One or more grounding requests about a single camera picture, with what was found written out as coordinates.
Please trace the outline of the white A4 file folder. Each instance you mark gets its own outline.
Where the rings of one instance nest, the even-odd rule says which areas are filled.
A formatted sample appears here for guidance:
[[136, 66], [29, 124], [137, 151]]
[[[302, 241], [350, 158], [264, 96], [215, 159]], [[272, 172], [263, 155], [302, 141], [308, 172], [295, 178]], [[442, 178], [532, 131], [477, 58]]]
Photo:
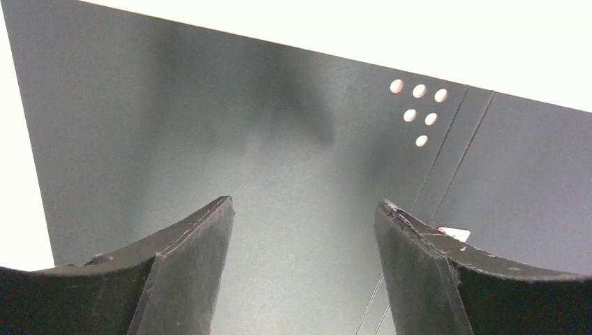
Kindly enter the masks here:
[[214, 334], [391, 334], [387, 198], [591, 273], [591, 114], [83, 1], [3, 1], [54, 261], [229, 195]]

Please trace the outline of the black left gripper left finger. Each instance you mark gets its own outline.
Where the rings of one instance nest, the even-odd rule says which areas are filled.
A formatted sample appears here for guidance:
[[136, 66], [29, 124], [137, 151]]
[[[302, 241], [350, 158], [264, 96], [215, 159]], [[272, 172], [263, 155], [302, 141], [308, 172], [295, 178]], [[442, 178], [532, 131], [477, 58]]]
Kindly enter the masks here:
[[209, 334], [235, 218], [221, 196], [83, 265], [1, 269], [2, 334]]

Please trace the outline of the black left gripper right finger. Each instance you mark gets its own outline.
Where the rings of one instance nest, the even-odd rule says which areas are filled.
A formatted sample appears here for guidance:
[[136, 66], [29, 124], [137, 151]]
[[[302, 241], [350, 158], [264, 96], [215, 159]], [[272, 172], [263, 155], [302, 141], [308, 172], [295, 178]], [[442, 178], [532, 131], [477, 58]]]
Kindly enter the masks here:
[[591, 333], [590, 276], [480, 250], [387, 199], [374, 230], [398, 334]]

